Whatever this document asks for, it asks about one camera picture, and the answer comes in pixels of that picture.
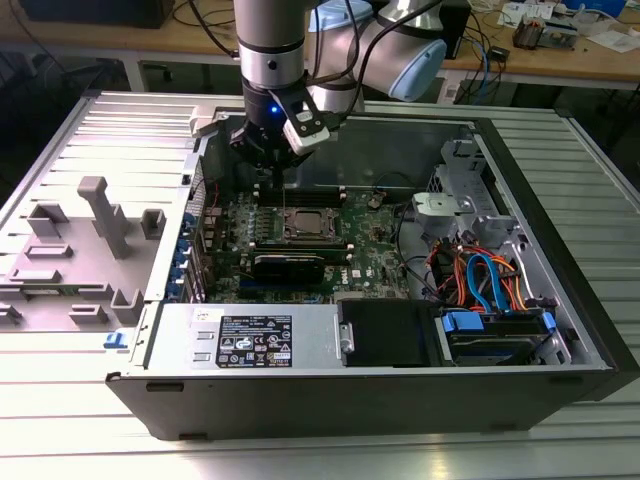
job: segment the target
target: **blue plastic clip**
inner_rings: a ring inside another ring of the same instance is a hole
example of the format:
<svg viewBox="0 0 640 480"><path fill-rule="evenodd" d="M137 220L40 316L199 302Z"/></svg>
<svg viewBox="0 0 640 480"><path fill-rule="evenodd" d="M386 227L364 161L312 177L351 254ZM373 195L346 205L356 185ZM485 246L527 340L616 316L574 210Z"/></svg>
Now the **blue plastic clip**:
<svg viewBox="0 0 640 480"><path fill-rule="evenodd" d="M127 337L122 332L111 332L107 335L107 339L102 344L106 349L127 348Z"/></svg>
<svg viewBox="0 0 640 480"><path fill-rule="evenodd" d="M178 243L176 243L176 249L180 252L184 252L189 249L189 242L184 238L179 238Z"/></svg>
<svg viewBox="0 0 640 480"><path fill-rule="evenodd" d="M182 217L182 223L187 228L193 228L196 226L196 217L194 217L190 213L185 212L184 216Z"/></svg>
<svg viewBox="0 0 640 480"><path fill-rule="evenodd" d="M180 265L184 262L186 262L187 257L184 253L182 252L176 252L173 254L173 264L174 265Z"/></svg>
<svg viewBox="0 0 640 480"><path fill-rule="evenodd" d="M180 286L174 282L168 283L166 291L168 295L178 295L180 293Z"/></svg>
<svg viewBox="0 0 640 480"><path fill-rule="evenodd" d="M556 319L553 318L549 312L544 312L542 314L542 320L544 320L544 324L550 332L554 332L556 330Z"/></svg>
<svg viewBox="0 0 640 480"><path fill-rule="evenodd" d="M484 330L482 317L478 312L448 312L442 317L444 331Z"/></svg>
<svg viewBox="0 0 640 480"><path fill-rule="evenodd" d="M184 271L180 270L178 267L171 267L169 269L169 279L172 281L178 278L182 278L183 275Z"/></svg>

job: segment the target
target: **wooden workbench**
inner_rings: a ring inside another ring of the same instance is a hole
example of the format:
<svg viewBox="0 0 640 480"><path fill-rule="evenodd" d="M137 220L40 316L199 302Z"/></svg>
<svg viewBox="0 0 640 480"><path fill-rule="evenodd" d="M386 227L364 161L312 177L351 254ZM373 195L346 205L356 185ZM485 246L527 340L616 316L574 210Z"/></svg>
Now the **wooden workbench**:
<svg viewBox="0 0 640 480"><path fill-rule="evenodd" d="M25 34L13 18L9 0L0 0L0 43L7 51L36 52L41 50ZM175 61L193 63L232 63L198 27L182 25L169 18L157 30L130 27L43 23L29 21L12 0L27 28L54 54L117 58L125 64L133 90L145 90L144 76L139 68L141 61ZM200 10L224 10L232 7L228 0L201 0ZM219 12L208 17L211 22L232 19L232 12ZM194 23L188 6L178 12L179 18ZM620 54L580 38L573 51L555 49L521 50L513 47L513 29L498 27L497 13L483 14L478 18L482 30L492 44L511 51L503 74L504 81L517 83L554 84L592 88L635 88L640 81L640 49ZM623 22L638 22L640 13L625 9L620 17ZM214 28L221 40L230 47L236 46L233 27ZM460 82L471 76L479 66L472 45L464 42L458 58L446 60L441 76L445 77L440 101L451 100Z"/></svg>

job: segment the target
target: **desk clutter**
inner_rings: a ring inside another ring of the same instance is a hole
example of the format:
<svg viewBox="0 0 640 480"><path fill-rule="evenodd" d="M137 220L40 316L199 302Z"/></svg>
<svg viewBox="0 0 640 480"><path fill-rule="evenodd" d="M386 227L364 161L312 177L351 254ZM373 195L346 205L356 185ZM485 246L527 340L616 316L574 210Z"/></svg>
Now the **desk clutter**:
<svg viewBox="0 0 640 480"><path fill-rule="evenodd" d="M515 28L513 45L517 48L573 49L580 36L619 53L640 46L637 31L616 19L622 13L624 1L529 1L508 2L499 11L497 23ZM629 6L636 8L635 2Z"/></svg>

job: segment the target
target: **white sticker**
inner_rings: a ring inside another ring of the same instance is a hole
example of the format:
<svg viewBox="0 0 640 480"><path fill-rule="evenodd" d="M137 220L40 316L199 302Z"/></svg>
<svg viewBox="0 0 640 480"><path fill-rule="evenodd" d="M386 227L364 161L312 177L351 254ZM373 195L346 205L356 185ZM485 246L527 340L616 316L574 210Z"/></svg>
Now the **white sticker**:
<svg viewBox="0 0 640 480"><path fill-rule="evenodd" d="M309 120L311 120L313 118L313 113L311 113L308 110L304 110L304 111L296 114L296 117L298 117L298 120L300 120L301 122L308 122Z"/></svg>
<svg viewBox="0 0 640 480"><path fill-rule="evenodd" d="M222 308L194 308L191 323L219 322L224 315Z"/></svg>

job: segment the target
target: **white cable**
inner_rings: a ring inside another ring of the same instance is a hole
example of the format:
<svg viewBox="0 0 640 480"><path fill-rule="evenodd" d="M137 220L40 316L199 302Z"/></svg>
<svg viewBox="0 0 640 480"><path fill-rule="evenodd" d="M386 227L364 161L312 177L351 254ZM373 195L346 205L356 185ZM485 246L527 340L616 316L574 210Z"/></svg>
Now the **white cable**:
<svg viewBox="0 0 640 480"><path fill-rule="evenodd" d="M580 5L580 8L578 10L567 9L567 14L568 15L573 15L575 17L579 13L598 13L598 14L602 15L603 17L607 17L607 18L610 18L611 20L615 20L618 23L622 23L616 17L608 14L607 12L603 12L602 10L597 10L595 8L583 8L583 7L584 7L584 3Z"/></svg>
<svg viewBox="0 0 640 480"><path fill-rule="evenodd" d="M54 62L53 60L51 61L51 63L49 64L49 66L47 67L47 69L44 71L44 89L48 90L48 86L47 86L47 76L49 75L49 70L51 70L51 67L53 67L56 64L56 62Z"/></svg>
<svg viewBox="0 0 640 480"><path fill-rule="evenodd" d="M467 0L471 6L471 10L476 13L489 13L496 9L496 5L492 0Z"/></svg>

